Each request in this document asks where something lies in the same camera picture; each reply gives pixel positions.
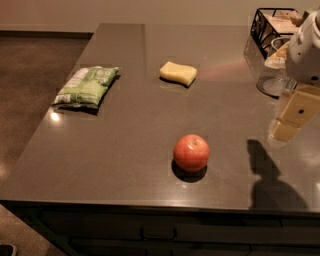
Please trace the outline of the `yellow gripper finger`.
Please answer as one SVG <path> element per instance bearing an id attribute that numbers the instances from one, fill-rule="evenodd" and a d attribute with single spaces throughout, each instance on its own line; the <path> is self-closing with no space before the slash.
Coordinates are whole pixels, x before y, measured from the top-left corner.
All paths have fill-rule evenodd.
<path id="1" fill-rule="evenodd" d="M 284 147 L 320 112 L 320 88 L 302 84 L 279 98 L 275 118 L 268 130 L 268 142 Z"/>

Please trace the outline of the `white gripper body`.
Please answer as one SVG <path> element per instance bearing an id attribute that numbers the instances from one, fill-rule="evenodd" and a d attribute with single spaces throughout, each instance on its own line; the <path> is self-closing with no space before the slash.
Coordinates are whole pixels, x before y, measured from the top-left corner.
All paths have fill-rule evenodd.
<path id="1" fill-rule="evenodd" d="M 320 86 L 320 10 L 309 14 L 291 37 L 286 73 L 298 83 Z"/>

